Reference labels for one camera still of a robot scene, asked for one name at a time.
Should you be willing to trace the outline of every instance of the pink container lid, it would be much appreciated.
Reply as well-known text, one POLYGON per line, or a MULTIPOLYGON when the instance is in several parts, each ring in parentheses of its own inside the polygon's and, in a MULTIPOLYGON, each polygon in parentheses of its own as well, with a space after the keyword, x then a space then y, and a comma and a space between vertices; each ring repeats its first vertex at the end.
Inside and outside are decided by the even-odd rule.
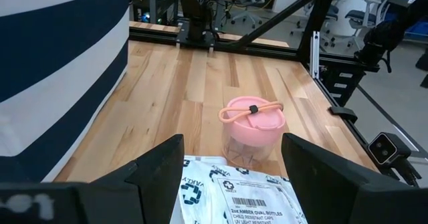
MULTIPOLYGON (((260 106, 269 103, 255 96, 242 96, 232 99, 227 107, 249 108, 252 105, 260 106)), ((241 113, 240 111, 228 111, 228 118, 241 113)), ((249 114, 245 117, 238 118, 229 126, 230 135, 248 145, 263 146, 275 142, 283 132, 286 119, 280 109, 266 110, 249 114)))

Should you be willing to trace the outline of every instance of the navy and white stripes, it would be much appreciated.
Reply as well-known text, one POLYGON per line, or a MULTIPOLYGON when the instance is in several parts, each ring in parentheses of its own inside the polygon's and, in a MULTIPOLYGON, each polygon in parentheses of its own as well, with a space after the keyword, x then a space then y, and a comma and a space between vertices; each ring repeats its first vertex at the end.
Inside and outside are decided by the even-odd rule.
POLYGON ((124 74, 128 0, 0 0, 0 181, 51 181, 124 74))

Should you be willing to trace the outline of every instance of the barcode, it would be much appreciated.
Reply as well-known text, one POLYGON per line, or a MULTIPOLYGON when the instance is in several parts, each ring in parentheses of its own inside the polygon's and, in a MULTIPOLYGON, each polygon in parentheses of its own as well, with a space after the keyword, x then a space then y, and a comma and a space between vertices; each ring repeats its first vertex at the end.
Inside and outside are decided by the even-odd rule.
POLYGON ((232 197, 232 201, 236 205, 249 205, 249 206, 254 206, 254 207, 256 207, 256 206, 265 207, 266 206, 266 202, 264 200, 232 197))

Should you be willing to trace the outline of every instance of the orange elastic cord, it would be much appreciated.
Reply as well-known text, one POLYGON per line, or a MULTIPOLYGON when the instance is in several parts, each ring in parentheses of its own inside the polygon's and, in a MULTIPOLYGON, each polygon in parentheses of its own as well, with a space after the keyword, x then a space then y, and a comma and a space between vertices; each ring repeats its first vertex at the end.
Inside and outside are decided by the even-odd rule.
POLYGON ((254 114, 257 112, 263 112, 266 110, 272 110, 272 109, 276 109, 279 108, 281 109, 281 111, 284 109, 284 105, 281 102, 275 101, 275 102, 270 102, 270 103, 266 103, 266 104, 262 104, 259 106, 250 106, 250 107, 226 107, 226 108, 222 108, 219 112, 219 119, 220 121, 222 121, 223 123, 231 123, 235 120, 237 120, 238 118, 247 116, 249 114, 254 114), (242 113, 239 113, 237 115, 235 115, 232 118, 223 118, 224 113, 228 112, 228 111, 242 111, 242 113))

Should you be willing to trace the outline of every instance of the pink jar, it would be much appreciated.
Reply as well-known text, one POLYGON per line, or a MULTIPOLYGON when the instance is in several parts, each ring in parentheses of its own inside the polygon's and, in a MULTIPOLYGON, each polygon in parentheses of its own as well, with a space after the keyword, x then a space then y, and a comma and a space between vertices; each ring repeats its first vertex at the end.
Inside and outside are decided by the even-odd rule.
MULTIPOLYGON (((245 108, 269 104, 267 100, 254 96, 242 96, 232 99, 228 108, 245 108)), ((224 119, 230 119, 242 111, 226 111, 224 119)), ((224 123, 223 153, 237 166, 253 168, 268 159, 275 143, 284 132, 286 119, 281 108, 272 108, 247 114, 230 123, 224 123)))

